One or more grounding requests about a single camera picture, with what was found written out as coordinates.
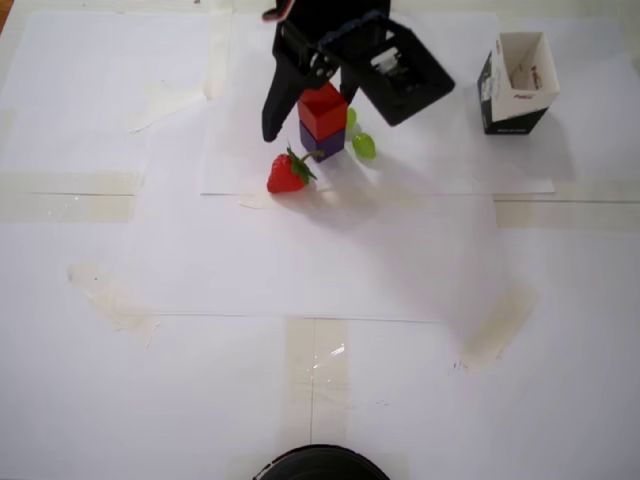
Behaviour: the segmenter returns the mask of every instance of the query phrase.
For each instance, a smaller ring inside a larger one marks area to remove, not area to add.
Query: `black round object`
[[[389,480],[389,477],[351,450],[309,445],[276,458],[253,480]]]

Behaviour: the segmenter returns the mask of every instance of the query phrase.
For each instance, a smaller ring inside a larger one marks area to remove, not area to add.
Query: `strawberry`
[[[304,163],[311,155],[322,155],[322,152],[310,152],[298,158],[289,147],[286,154],[278,155],[271,165],[271,175],[267,181],[269,193],[297,192],[309,184],[310,177],[316,178]]]

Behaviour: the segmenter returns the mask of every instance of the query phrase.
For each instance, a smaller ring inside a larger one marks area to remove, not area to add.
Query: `stacked blocks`
[[[319,90],[305,90],[298,100],[298,115],[300,140],[304,148],[308,152],[324,152],[322,157],[314,155],[317,162],[344,148],[347,102],[331,82]]]

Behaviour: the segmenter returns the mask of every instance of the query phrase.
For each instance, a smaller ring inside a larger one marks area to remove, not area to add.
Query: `green grape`
[[[371,135],[361,133],[353,137],[353,149],[356,154],[362,158],[373,160],[376,158],[376,144],[373,142]]]
[[[347,130],[351,130],[356,124],[357,120],[358,114],[353,108],[349,107],[349,109],[347,110]]]

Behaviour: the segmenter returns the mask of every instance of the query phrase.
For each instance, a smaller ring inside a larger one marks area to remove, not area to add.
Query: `masking tape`
[[[313,399],[314,320],[290,318],[285,322],[286,387],[282,391],[278,433],[278,451],[281,452],[311,443]]]
[[[393,480],[411,480],[409,459],[403,453],[369,453],[359,451]]]
[[[467,368],[486,367],[499,358],[529,318],[540,296],[525,283],[514,283],[492,309],[480,329],[460,352],[460,363]]]
[[[0,172],[0,191],[75,195],[136,195],[140,176],[131,172]]]
[[[555,193],[494,195],[496,201],[640,202],[640,182],[576,181],[553,182]]]
[[[16,110],[14,108],[0,109],[0,148],[4,148],[11,135],[16,122]]]
[[[141,342],[145,348],[149,346],[153,331],[159,325],[154,318],[145,315],[121,315],[115,306],[119,303],[132,302],[105,275],[100,266],[84,262],[73,265],[68,272],[69,282],[82,291],[89,303],[97,309],[109,326],[115,331],[125,331]]]
[[[136,197],[0,193],[0,223],[127,223]]]
[[[289,450],[278,450],[275,455],[232,455],[227,462],[225,480],[255,480],[256,475],[271,466],[271,462],[278,458],[278,455]]]
[[[640,204],[496,202],[498,228],[640,231]]]
[[[348,447],[351,385],[347,321],[316,319],[314,322],[312,443]]]

